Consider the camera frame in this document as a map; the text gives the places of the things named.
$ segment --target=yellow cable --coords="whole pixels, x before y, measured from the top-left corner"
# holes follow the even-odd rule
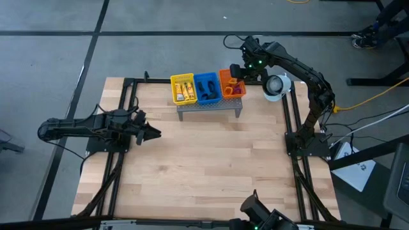
[[[390,90],[392,90],[392,89],[395,88],[396,86],[398,86],[398,85],[404,83],[404,82],[407,81],[407,80],[409,80],[409,77],[407,77],[407,78],[401,80],[401,81],[398,82],[396,85],[390,87],[389,89],[385,90],[384,92],[382,92],[382,93],[380,93],[380,94],[378,94],[378,95],[375,95],[375,96],[371,97],[370,99],[368,99],[368,100],[366,100],[366,101],[364,101],[364,102],[358,103],[358,104],[356,104],[356,105],[354,105],[354,106],[351,106],[351,107],[348,107],[348,108],[341,108],[340,106],[334,106],[334,109],[333,109],[332,112],[333,112],[333,113],[337,113],[338,111],[348,111],[348,110],[354,109],[354,108],[356,108],[356,107],[358,107],[358,106],[361,106],[361,105],[365,104],[366,102],[370,102],[371,100],[373,100],[373,99],[375,99],[375,98],[377,98],[377,97],[379,97],[379,96],[382,96],[382,95],[386,94],[387,92],[389,92]]]
[[[305,3],[308,3],[308,2],[309,2],[309,0],[302,1],[302,2],[292,1],[292,0],[287,0],[287,2],[291,2],[291,3],[294,3],[294,4],[305,4]]]

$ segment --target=floor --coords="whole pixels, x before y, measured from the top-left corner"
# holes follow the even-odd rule
[[[104,0],[5,0],[0,2],[0,31],[94,31]],[[374,3],[311,0],[259,1],[110,1],[101,31],[356,31],[378,14]],[[75,117],[87,116],[100,98],[106,77],[168,78],[177,73],[201,73],[241,63],[241,54],[222,45],[223,36],[100,36],[89,65]],[[381,49],[357,50],[345,37],[260,37],[278,41],[292,56],[323,73],[343,107],[385,90],[348,87],[349,77],[381,77],[398,67],[403,57],[397,43]],[[0,222],[32,218],[53,146],[40,141],[36,130],[47,118],[66,115],[84,64],[90,36],[0,36],[0,128],[20,139],[23,154],[0,154]],[[228,45],[237,46],[234,38]],[[270,73],[282,73],[275,67]],[[397,88],[353,111],[331,116],[329,122],[350,123],[406,103],[408,90]],[[390,140],[407,133],[409,115],[362,131]],[[330,129],[345,134],[342,128]],[[358,149],[378,144],[356,139]],[[86,141],[69,138],[66,147],[84,154]],[[386,166],[392,155],[376,159]],[[45,210],[45,219],[68,217],[79,180],[80,160],[64,152]],[[340,192],[343,220],[378,226],[380,217]],[[394,217],[391,227],[407,229]]]

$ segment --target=black floor stripe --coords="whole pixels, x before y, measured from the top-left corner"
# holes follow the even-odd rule
[[[93,36],[93,31],[0,31],[0,36]]]
[[[350,36],[354,31],[0,31],[0,36]]]
[[[98,18],[98,22],[96,23],[95,31],[94,32],[99,32],[101,30],[102,23],[104,22],[105,14],[108,9],[108,4],[109,0],[104,0],[104,4],[102,5],[102,9],[100,12],[100,16]],[[81,96],[82,89],[84,87],[85,79],[88,73],[89,69],[89,64],[91,63],[92,56],[94,54],[96,42],[98,40],[98,36],[93,36],[91,39],[91,42],[88,47],[88,51],[84,60],[84,66],[81,71],[81,75],[79,77],[79,81],[77,83],[77,87],[75,88],[75,91],[73,93],[73,97],[70,103],[70,107],[68,109],[68,113],[66,116],[66,119],[73,119],[75,112],[77,110],[79,98]],[[62,138],[58,141],[58,144],[65,146],[66,144],[66,138]],[[54,148],[54,156],[51,162],[50,169],[47,174],[47,179],[45,180],[44,187],[42,190],[42,193],[40,195],[40,199],[38,200],[38,205],[33,217],[33,220],[41,220],[44,216],[44,211],[47,207],[47,203],[50,197],[50,193],[52,190],[52,186],[54,184],[54,180],[56,179],[56,175],[58,172],[58,167],[61,162],[61,158],[63,156],[64,149],[60,147],[55,147]]]

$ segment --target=plastic basket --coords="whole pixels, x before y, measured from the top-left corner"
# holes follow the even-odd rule
[[[176,88],[175,84],[184,84],[185,82],[190,82],[192,83],[193,91],[194,91],[194,96],[195,99],[193,100],[184,100],[184,101],[177,101],[176,100]],[[196,94],[196,88],[194,85],[193,81],[193,73],[185,73],[185,74],[180,74],[180,75],[172,75],[171,76],[171,85],[172,85],[172,95],[173,95],[173,102],[176,105],[189,105],[189,104],[194,104],[197,102],[197,94]]]
[[[242,90],[242,93],[240,94],[235,94],[235,95],[225,95],[224,94],[224,88],[229,86],[229,80],[232,78],[230,75],[230,70],[225,69],[225,70],[219,70],[219,77],[220,77],[220,86],[221,86],[221,91],[223,93],[224,98],[241,98],[242,96],[245,95],[245,84],[244,81],[241,81],[238,83],[240,89]]]
[[[204,100],[202,96],[206,93],[208,95],[211,94],[209,87],[208,87],[208,82],[212,81],[215,84],[215,92],[217,94],[216,98],[214,99],[209,99],[209,100]],[[202,82],[202,86],[204,88],[204,92],[200,92],[199,90],[199,82]],[[220,82],[219,78],[217,77],[216,73],[201,73],[201,74],[195,74],[194,75],[194,85],[197,89],[196,95],[197,95],[197,102],[199,105],[205,105],[205,104],[210,104],[210,103],[217,103],[222,100],[222,92],[220,91]]]

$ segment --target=table leg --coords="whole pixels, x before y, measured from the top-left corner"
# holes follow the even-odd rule
[[[183,112],[178,112],[179,114],[179,121],[183,121]]]
[[[238,118],[240,116],[242,109],[235,109],[236,112],[236,118]]]

